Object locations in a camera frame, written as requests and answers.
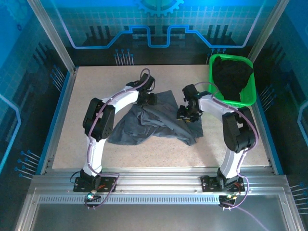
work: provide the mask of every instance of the blue trim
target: blue trim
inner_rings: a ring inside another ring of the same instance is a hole
[[[9,156],[11,148],[12,148],[12,146],[14,144],[14,141],[15,141],[15,138],[17,136],[18,130],[19,130],[20,126],[21,126],[21,118],[20,118],[19,109],[18,109],[18,107],[14,103],[9,101],[2,94],[0,94],[0,99],[3,100],[10,108],[12,108],[15,111],[16,117],[17,117],[17,125],[15,127],[14,133],[13,133],[11,139],[10,139],[10,142],[9,142],[9,144],[8,144],[6,150],[5,150],[5,153],[3,155],[3,158],[2,158],[2,160],[0,162],[0,174],[1,174],[1,172],[3,170],[3,167],[4,167],[4,164],[5,164],[8,156]]]
[[[50,141],[51,141],[51,136],[52,136],[54,126],[56,124],[59,112],[60,112],[60,107],[61,107],[61,104],[62,104],[62,101],[63,101],[63,98],[64,98],[65,90],[66,90],[69,79],[70,79],[70,73],[67,72],[67,75],[66,75],[66,78],[65,78],[65,81],[64,81],[64,84],[63,84],[63,88],[62,88],[62,91],[61,91],[61,94],[60,94],[60,97],[59,97],[59,100],[58,100],[58,104],[57,104],[56,110],[53,114],[53,118],[52,118],[52,121],[51,121],[51,125],[50,125],[50,128],[49,128],[47,138],[46,138],[46,142],[45,142],[45,145],[44,145],[44,148],[43,148],[43,151],[42,151],[42,155],[41,155],[39,163],[38,163],[37,172],[35,173],[35,175],[40,175],[40,172],[43,168],[44,161],[45,161],[46,154],[47,154],[47,150],[48,150],[48,147],[49,147],[49,144],[50,144]]]
[[[257,106],[259,108],[262,123],[264,125],[265,133],[266,133],[266,136],[267,136],[268,141],[269,141],[269,147],[271,149],[271,152],[272,152],[272,155],[273,155],[273,158],[274,158],[273,161],[275,162],[275,166],[277,168],[278,175],[283,175],[284,173],[283,173],[283,170],[282,170],[282,166],[280,164],[280,160],[279,160],[279,157],[278,157],[278,154],[277,154],[277,150],[276,150],[276,147],[275,147],[275,144],[274,144],[274,140],[273,140],[273,137],[271,136],[269,125],[268,125],[268,122],[266,120],[265,113],[263,111],[261,101],[259,99],[258,94],[257,94]]]
[[[110,48],[115,41],[123,34],[133,34],[133,29],[146,29],[147,31],[147,40],[148,40],[148,46],[150,48],[168,48],[170,46],[170,38],[171,38],[171,29],[173,28],[184,28],[185,33],[188,34],[196,34],[209,48],[244,48],[249,40],[250,33],[248,33],[246,40],[244,41],[243,45],[211,45],[206,38],[198,31],[198,30],[190,30],[189,25],[172,25],[169,26],[167,29],[167,42],[166,45],[152,45],[151,43],[151,32],[150,28],[148,26],[128,26],[128,30],[123,30],[117,33],[117,35],[107,44],[107,46],[81,46],[78,47],[75,45],[73,42],[72,38],[70,37],[70,34],[68,31],[66,31],[66,34],[68,35],[68,38],[71,42],[71,45],[78,50],[83,50],[83,49],[108,49]]]
[[[297,124],[299,126],[300,131],[302,132],[302,135],[304,137],[304,140],[308,146],[308,136],[307,133],[304,129],[304,126],[302,124],[302,116],[303,116],[303,110],[308,107],[308,101],[306,101],[305,103],[303,103],[303,105],[300,106],[299,108],[299,112],[298,112],[298,118],[297,118]]]

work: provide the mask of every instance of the metal pin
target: metal pin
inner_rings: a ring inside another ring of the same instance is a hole
[[[54,80],[52,81],[52,84],[58,89],[59,92],[61,92],[60,88],[58,87],[58,85],[56,85],[56,83],[54,82]]]
[[[15,168],[14,168],[14,170],[15,170],[15,172],[20,171],[20,172],[23,172],[23,173],[29,174],[29,175],[31,175],[31,176],[34,176],[34,175],[33,175],[33,174],[31,174],[31,173],[28,173],[28,172],[25,172],[25,171],[23,171],[23,170],[18,169],[18,167],[15,167]]]
[[[260,97],[261,97],[262,95],[264,95],[272,86],[273,86],[273,84],[271,83],[270,86],[269,86],[269,88],[267,88],[266,91],[263,91],[263,92],[260,94]]]
[[[308,196],[307,191],[304,191],[303,193],[300,193],[300,194],[293,195],[293,197],[295,197],[295,196],[302,196],[302,195]]]
[[[266,87],[264,88],[264,90],[260,93],[260,96],[261,96],[268,88],[269,88],[269,87],[266,86]]]
[[[27,178],[27,179],[29,179],[29,180],[32,180],[32,178],[26,177],[26,176],[24,176],[22,173],[19,173],[19,177],[24,177],[24,178]]]
[[[54,80],[54,82],[58,85],[58,87],[59,87],[60,89],[62,89],[62,86],[61,86],[59,80],[57,80],[57,78],[54,77],[52,74],[50,74],[50,77]]]
[[[131,63],[132,63],[132,65],[134,65],[134,55],[130,54],[130,56],[131,56]]]
[[[18,163],[22,163],[22,164],[27,165],[27,166],[30,166],[30,167],[35,168],[35,169],[37,168],[37,167],[34,167],[34,166],[32,166],[32,165],[30,165],[30,164],[28,164],[28,163],[22,161],[21,159],[18,159],[17,162],[18,162]]]
[[[207,59],[206,59],[206,63],[207,64],[207,61],[208,61],[208,58],[210,57],[210,53],[207,54]]]
[[[116,54],[114,54],[114,57],[115,57],[115,63],[117,66],[119,66],[119,64],[117,63],[117,60],[116,60]]]
[[[26,153],[24,153],[24,151],[21,151],[20,155],[25,155],[25,156],[28,156],[29,158],[33,159],[33,160],[39,161],[38,159],[36,159],[36,158],[34,158],[34,157],[30,156],[30,155],[27,155]]]
[[[128,54],[125,54],[125,59],[126,59],[126,65],[128,65],[128,59],[127,59]]]
[[[267,108],[264,109],[264,112],[266,112],[272,105],[274,105],[274,102],[272,101]]]
[[[56,73],[56,72],[54,71],[54,69],[51,70],[51,72],[54,74],[54,76],[56,76],[56,78],[59,80],[59,82],[61,83],[61,85],[64,84],[63,79],[58,75],[58,73]]]
[[[300,200],[306,200],[306,199],[308,199],[308,197],[296,199],[296,200],[294,200],[294,201],[300,201]]]
[[[129,54],[130,49],[126,49],[126,50],[127,50],[127,53],[128,53],[129,65],[131,65],[131,62],[130,62],[130,54]]]
[[[119,58],[119,53],[118,53],[118,49],[115,49],[115,51],[116,51],[116,55],[117,55],[117,60],[118,60],[118,62],[119,62],[119,65],[120,65],[120,58]]]
[[[260,100],[262,101],[266,96],[268,96],[270,94],[270,91],[265,92],[264,94],[262,94],[260,96]]]
[[[124,61],[124,64],[126,65],[126,63],[125,63],[125,56],[124,56],[124,49],[121,49],[121,52],[122,52],[122,55],[123,55],[123,61]]]
[[[275,98],[277,97],[277,95],[274,95],[274,97],[272,97],[269,101],[267,101],[266,103],[264,103],[264,107],[266,107],[270,102],[272,102]]]
[[[303,182],[300,182],[300,184],[298,184],[298,185],[294,185],[294,186],[290,187],[290,189],[291,189],[291,188],[298,187],[298,186],[300,186],[300,187],[304,187],[304,186],[305,186],[305,184],[304,184]]]
[[[262,103],[262,101],[264,102],[272,93],[274,93],[275,92],[275,89],[273,89],[269,94],[268,94],[268,96],[267,97],[264,97],[263,99],[261,99],[261,103]]]
[[[58,77],[59,81],[62,83],[62,86],[63,86],[64,79],[59,75],[59,73],[54,72],[54,75]]]
[[[22,169],[22,170],[25,170],[25,169],[26,169],[26,170],[29,170],[29,171],[31,171],[31,172],[36,173],[36,171],[34,171],[34,170],[32,170],[32,169],[29,169],[29,168],[27,168],[27,167],[24,166],[24,165],[21,166],[21,169]]]
[[[300,203],[300,204],[296,204],[296,205],[308,205],[308,201],[306,201],[306,203]]]
[[[121,64],[122,64],[122,66],[124,66],[123,59],[122,59],[122,54],[119,54],[119,56],[120,56]]]
[[[30,162],[30,163],[32,163],[32,164],[34,164],[34,165],[38,165],[37,163],[35,163],[35,162],[29,160],[28,157],[25,158],[25,161],[26,161],[26,162]]]
[[[307,188],[302,188],[302,189],[293,190],[292,192],[294,193],[294,192],[301,191],[301,190],[305,190],[305,189],[308,189],[308,187],[307,187]]]
[[[65,76],[63,75],[63,73],[61,72],[59,67],[56,67],[56,65],[53,65],[54,68],[56,68],[57,72],[59,73],[59,75],[62,77],[63,80],[65,80]]]
[[[266,104],[268,104],[269,101],[271,101],[273,97],[269,97],[265,102],[262,103],[262,106],[265,107]]]

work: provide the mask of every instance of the gray cloth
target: gray cloth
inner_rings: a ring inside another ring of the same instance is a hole
[[[137,145],[150,136],[176,137],[187,145],[203,136],[201,118],[194,123],[177,120],[178,105],[172,91],[157,94],[157,105],[133,105],[112,131],[108,142]]]

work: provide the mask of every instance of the glass panel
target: glass panel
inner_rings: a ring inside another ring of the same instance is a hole
[[[205,64],[217,52],[247,56],[275,4],[43,1],[75,65]]]
[[[240,208],[242,210],[223,212],[217,205],[104,205],[95,211],[88,211],[82,205],[45,204],[40,205],[37,210],[33,230],[83,231],[100,230],[100,227],[113,231],[288,230],[277,195],[249,196]],[[245,211],[248,211],[266,229]],[[241,218],[240,223],[234,222],[239,218]]]
[[[260,106],[291,185],[308,183],[307,22],[307,2],[290,0],[255,62]]]
[[[0,1],[0,31],[0,223],[9,231],[45,144],[59,73],[67,70],[27,1]],[[38,157],[21,155],[27,150]]]

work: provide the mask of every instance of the black cloth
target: black cloth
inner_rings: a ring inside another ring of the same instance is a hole
[[[225,100],[241,101],[240,92],[246,87],[254,70],[243,61],[217,57],[212,66],[213,81]]]
[[[108,142],[137,145],[150,136],[176,137],[187,145],[196,143],[203,136],[201,118],[194,123],[177,120],[178,105],[172,91],[157,94],[157,105],[133,105],[116,125]]]

